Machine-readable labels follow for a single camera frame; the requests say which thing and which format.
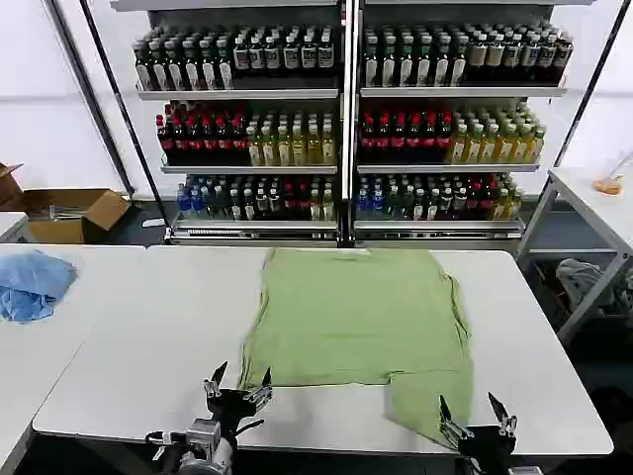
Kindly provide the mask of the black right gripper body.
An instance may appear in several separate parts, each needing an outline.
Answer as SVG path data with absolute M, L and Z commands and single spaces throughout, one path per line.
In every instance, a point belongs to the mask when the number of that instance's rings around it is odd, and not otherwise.
M 468 427 L 472 436 L 458 442 L 461 455 L 475 460 L 480 469 L 509 469 L 511 454 L 515 449 L 513 433 L 500 433 L 498 426 Z

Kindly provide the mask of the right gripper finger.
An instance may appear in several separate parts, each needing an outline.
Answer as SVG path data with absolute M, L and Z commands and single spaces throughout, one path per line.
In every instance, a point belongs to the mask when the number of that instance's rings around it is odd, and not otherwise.
M 504 404 L 491 392 L 488 393 L 489 401 L 499 425 L 501 436 L 514 437 L 517 426 L 517 416 L 510 415 Z
M 449 407 L 442 395 L 439 396 L 439 411 L 439 430 L 454 448 L 458 448 L 461 442 L 472 440 L 475 437 L 469 429 L 460 426 L 452 419 Z

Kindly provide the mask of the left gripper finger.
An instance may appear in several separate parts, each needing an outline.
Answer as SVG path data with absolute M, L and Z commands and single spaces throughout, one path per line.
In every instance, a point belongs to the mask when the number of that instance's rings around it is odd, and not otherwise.
M 219 398 L 222 395 L 221 383 L 227 368 L 227 362 L 221 364 L 210 378 L 205 378 L 203 387 L 207 398 Z
M 264 408 L 272 399 L 271 368 L 268 367 L 261 383 L 246 392 L 243 399 L 254 409 Z

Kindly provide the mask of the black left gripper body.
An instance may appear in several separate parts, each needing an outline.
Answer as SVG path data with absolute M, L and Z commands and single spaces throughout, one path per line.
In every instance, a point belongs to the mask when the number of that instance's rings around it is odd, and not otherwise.
M 266 405 L 266 393 L 221 389 L 207 396 L 207 408 L 221 431 L 237 431 L 242 419 L 254 417 Z

